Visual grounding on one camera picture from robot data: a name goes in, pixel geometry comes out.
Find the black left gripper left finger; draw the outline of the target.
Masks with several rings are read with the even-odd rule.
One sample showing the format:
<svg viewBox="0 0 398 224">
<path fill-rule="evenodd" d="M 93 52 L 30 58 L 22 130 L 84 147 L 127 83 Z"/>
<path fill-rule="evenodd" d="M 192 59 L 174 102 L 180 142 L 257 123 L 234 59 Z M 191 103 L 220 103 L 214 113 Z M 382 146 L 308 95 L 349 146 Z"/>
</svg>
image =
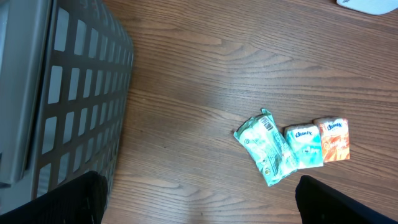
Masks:
<svg viewBox="0 0 398 224">
<path fill-rule="evenodd" d="M 89 171 L 1 215 L 1 224 L 101 223 L 107 194 L 106 177 Z"/>
</svg>

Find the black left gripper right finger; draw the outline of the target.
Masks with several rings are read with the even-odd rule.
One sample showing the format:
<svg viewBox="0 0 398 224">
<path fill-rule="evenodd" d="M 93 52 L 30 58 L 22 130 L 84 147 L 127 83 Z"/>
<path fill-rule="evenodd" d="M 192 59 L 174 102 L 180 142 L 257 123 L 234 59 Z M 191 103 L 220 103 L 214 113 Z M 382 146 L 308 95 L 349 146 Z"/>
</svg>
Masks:
<svg viewBox="0 0 398 224">
<path fill-rule="evenodd" d="M 303 224 L 397 224 L 309 175 L 301 176 L 295 199 Z"/>
</svg>

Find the teal tissue pack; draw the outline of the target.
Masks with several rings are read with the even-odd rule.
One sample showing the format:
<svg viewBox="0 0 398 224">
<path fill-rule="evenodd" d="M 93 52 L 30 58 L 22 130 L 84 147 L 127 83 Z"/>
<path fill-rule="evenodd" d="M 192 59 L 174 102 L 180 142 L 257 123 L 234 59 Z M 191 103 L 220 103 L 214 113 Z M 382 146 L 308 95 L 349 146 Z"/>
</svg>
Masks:
<svg viewBox="0 0 398 224">
<path fill-rule="evenodd" d="M 284 137 L 297 156 L 299 169 L 323 167 L 320 131 L 316 125 L 288 126 L 284 130 Z"/>
</svg>

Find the orange tissue pack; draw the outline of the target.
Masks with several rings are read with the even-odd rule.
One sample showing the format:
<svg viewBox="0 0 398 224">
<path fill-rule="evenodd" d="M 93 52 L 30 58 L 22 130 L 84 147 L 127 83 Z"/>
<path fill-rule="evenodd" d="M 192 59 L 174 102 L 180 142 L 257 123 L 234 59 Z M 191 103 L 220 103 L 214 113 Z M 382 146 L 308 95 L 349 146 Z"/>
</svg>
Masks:
<svg viewBox="0 0 398 224">
<path fill-rule="evenodd" d="M 320 131 L 324 162 L 350 159 L 349 126 L 346 118 L 319 118 L 313 123 Z"/>
</svg>

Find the mint green wipes pack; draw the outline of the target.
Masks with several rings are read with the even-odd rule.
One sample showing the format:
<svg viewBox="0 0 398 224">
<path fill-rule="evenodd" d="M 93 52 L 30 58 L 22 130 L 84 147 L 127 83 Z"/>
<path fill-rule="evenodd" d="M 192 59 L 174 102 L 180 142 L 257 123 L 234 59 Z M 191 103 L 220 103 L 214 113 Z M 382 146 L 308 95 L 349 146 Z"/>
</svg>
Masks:
<svg viewBox="0 0 398 224">
<path fill-rule="evenodd" d="M 283 135 L 273 115 L 263 108 L 234 132 L 234 137 L 247 150 L 268 186 L 279 183 L 299 168 L 299 160 Z"/>
</svg>

